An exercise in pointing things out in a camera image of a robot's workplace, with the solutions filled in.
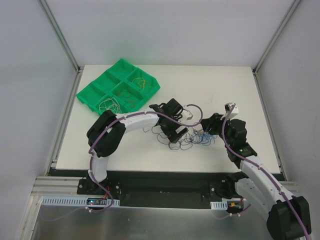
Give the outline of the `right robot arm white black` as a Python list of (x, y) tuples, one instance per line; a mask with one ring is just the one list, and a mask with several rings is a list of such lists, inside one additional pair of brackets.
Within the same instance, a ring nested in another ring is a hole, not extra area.
[(245, 198), (265, 220), (267, 230), (274, 240), (295, 240), (311, 238), (312, 227), (310, 207), (303, 196), (285, 188), (267, 170), (256, 151), (247, 142), (245, 121), (229, 120), (214, 113), (203, 119), (204, 132), (217, 135), (223, 141), (228, 158), (238, 172), (227, 177), (227, 197)]

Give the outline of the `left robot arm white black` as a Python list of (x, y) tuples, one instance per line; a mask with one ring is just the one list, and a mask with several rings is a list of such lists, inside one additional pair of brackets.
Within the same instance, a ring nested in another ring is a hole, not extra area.
[(180, 123), (184, 124), (192, 118), (188, 107), (180, 105), (173, 98), (168, 103), (152, 104), (145, 111), (124, 114), (104, 111), (86, 133), (91, 155), (89, 190), (96, 195), (105, 191), (104, 180), (107, 178), (109, 158), (117, 150), (125, 134), (159, 126), (169, 142), (176, 143), (187, 132), (187, 128), (177, 131), (181, 127)]

